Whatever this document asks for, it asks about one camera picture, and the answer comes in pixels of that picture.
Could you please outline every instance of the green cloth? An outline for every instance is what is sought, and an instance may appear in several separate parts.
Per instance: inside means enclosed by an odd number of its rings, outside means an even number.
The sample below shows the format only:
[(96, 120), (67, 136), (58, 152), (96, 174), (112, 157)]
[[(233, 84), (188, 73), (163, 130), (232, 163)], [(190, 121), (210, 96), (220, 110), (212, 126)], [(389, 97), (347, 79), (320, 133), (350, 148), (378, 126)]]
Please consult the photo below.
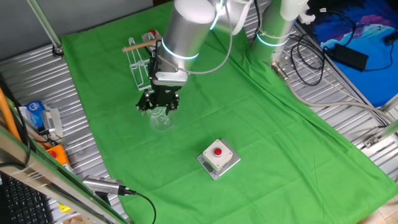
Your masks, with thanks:
[[(164, 33), (172, 3), (62, 37), (73, 82), (112, 178), (149, 197), (157, 223), (356, 223), (398, 193), (397, 184), (252, 57), (242, 31), (231, 56), (208, 75), (189, 75), (173, 130), (157, 133), (123, 46)], [(192, 70), (216, 67), (227, 34), (210, 32)], [(223, 138), (241, 161), (213, 180), (197, 155)], [(119, 197), (134, 223), (148, 202)]]

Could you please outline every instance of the gray hose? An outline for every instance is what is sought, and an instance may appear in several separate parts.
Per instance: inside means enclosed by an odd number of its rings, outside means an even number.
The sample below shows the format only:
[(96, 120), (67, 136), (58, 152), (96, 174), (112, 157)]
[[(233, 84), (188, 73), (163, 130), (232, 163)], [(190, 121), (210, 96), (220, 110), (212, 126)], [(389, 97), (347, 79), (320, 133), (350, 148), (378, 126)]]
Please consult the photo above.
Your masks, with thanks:
[(390, 121), (390, 123), (393, 123), (395, 120), (392, 119), (388, 114), (386, 114), (385, 112), (376, 109), (372, 106), (363, 104), (363, 103), (357, 103), (357, 102), (335, 102), (335, 103), (311, 103), (308, 101), (303, 100), (301, 97), (298, 96), (298, 94), (294, 91), (292, 84), (290, 84), (289, 79), (285, 80), (286, 85), (288, 86), (288, 88), (291, 90), (291, 92), (293, 93), (293, 95), (302, 103), (308, 105), (308, 106), (313, 106), (313, 107), (328, 107), (328, 106), (341, 106), (341, 105), (350, 105), (350, 106), (358, 106), (358, 107), (362, 107), (368, 110), (371, 110), (375, 113), (377, 113), (380, 116), (385, 117), (388, 121)]
[(162, 56), (160, 56), (160, 55), (158, 55), (158, 58), (160, 58), (162, 61), (164, 61), (164, 62), (167, 63), (168, 65), (170, 65), (170, 66), (172, 66), (172, 67), (174, 67), (174, 68), (176, 68), (176, 69), (178, 69), (178, 70), (181, 70), (181, 71), (187, 72), (187, 73), (191, 73), (191, 74), (196, 74), (196, 75), (204, 75), (204, 74), (207, 74), (207, 73), (214, 72), (215, 70), (221, 68), (221, 66), (223, 66), (223, 65), (225, 64), (225, 62), (227, 61), (227, 59), (228, 59), (228, 57), (229, 57), (229, 55), (230, 55), (230, 53), (231, 53), (231, 49), (232, 49), (232, 36), (233, 36), (233, 35), (232, 35), (232, 24), (231, 24), (231, 19), (229, 18), (229, 12), (228, 12), (228, 9), (227, 9), (227, 6), (226, 6), (226, 5), (227, 5), (227, 4), (225, 4), (225, 13), (226, 13), (226, 16), (227, 16), (228, 22), (229, 22), (229, 49), (228, 49), (228, 52), (227, 52), (227, 54), (226, 54), (226, 57), (225, 57), (224, 61), (223, 61), (219, 66), (217, 66), (217, 67), (215, 67), (215, 68), (213, 68), (213, 69), (211, 69), (211, 70), (209, 70), (209, 71), (205, 71), (205, 72), (193, 72), (193, 71), (185, 70), (184, 68), (179, 68), (178, 66), (176, 66), (176, 65), (174, 65), (173, 63), (167, 61), (166, 59), (164, 59), (164, 58), (163, 58)]

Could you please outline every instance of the corrugated metal surface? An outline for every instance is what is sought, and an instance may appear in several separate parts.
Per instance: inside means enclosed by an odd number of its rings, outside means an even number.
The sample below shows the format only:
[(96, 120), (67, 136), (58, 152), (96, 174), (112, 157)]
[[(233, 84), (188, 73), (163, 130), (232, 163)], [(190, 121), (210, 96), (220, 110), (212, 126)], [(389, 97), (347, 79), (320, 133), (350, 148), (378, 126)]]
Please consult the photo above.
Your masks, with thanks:
[[(294, 42), (290, 41), (287, 45), (291, 47)], [(290, 47), (286, 48), (281, 64), (289, 74), (294, 88), (304, 99), (325, 103), (355, 101), (359, 98), (329, 66), (326, 66), (324, 78), (318, 86), (305, 86), (292, 71), (289, 60)], [(0, 62), (0, 72), (22, 104), (41, 100), (50, 107), (60, 110), (64, 141), (67, 143), (66, 152), (79, 178), (82, 179), (88, 174), (108, 176), (66, 62), (60, 57), (53, 57), (51, 49), (51, 46), (42, 47)], [(314, 55), (304, 51), (303, 54), (307, 56), (309, 63), (317, 63), (318, 60)], [(319, 72), (311, 72), (302, 65), (299, 65), (298, 69), (309, 82), (314, 82), (319, 76)], [(370, 149), (364, 146), (365, 139), (381, 130), (378, 128), (380, 124), (372, 114), (352, 106), (312, 109), (362, 150), (385, 173), (393, 179), (398, 178), (398, 145), (393, 138), (387, 138)], [(397, 108), (391, 110), (391, 115), (398, 118)], [(109, 199), (114, 209), (123, 217), (127, 217), (118, 198), (112, 196)], [(59, 211), (57, 202), (50, 200), (50, 206), (55, 222), (61, 222), (67, 217)]]
[[(79, 178), (89, 174), (106, 177), (108, 172), (91, 135), (66, 61), (54, 57), (51, 50), (49, 45), (0, 62), (0, 72), (21, 104), (41, 100), (49, 107), (59, 109), (66, 152)], [(110, 196), (109, 201), (127, 218), (117, 196)], [(63, 214), (56, 201), (50, 200), (49, 204), (55, 223), (61, 223), (70, 215)]]

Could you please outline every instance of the red button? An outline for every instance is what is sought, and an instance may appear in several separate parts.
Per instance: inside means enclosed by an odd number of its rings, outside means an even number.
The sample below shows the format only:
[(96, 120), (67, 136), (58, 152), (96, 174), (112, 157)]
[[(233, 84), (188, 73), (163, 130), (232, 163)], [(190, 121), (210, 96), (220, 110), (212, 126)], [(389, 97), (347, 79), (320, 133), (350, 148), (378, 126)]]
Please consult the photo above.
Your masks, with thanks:
[(151, 32), (156, 37), (156, 30), (149, 30), (148, 32)]
[(56, 152), (54, 152), (54, 151), (49, 151), (49, 154), (50, 154), (52, 157), (54, 157), (54, 159), (57, 158), (57, 153), (56, 153)]
[(220, 156), (222, 153), (223, 153), (223, 151), (221, 149), (217, 148), (214, 150), (214, 155), (216, 155), (216, 156)]

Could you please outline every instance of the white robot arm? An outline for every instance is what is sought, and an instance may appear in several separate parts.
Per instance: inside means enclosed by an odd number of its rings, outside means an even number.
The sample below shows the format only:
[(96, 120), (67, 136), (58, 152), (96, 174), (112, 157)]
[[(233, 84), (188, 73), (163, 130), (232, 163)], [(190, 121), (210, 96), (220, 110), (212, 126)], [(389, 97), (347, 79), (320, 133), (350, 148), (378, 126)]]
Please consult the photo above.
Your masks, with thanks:
[[(278, 60), (294, 22), (307, 1), (271, 2), (262, 14), (260, 33), (252, 45), (252, 51), (258, 58), (268, 65)], [(237, 34), (243, 28), (251, 3), (252, 0), (175, 0), (164, 37), (161, 44), (156, 44), (159, 48), (155, 49), (155, 57), (150, 60), (152, 90), (144, 92), (136, 105), (137, 109), (145, 113), (164, 106), (166, 114), (176, 110), (178, 91), (188, 80), (187, 73), (178, 68), (190, 69), (210, 30), (220, 29), (232, 35)]]

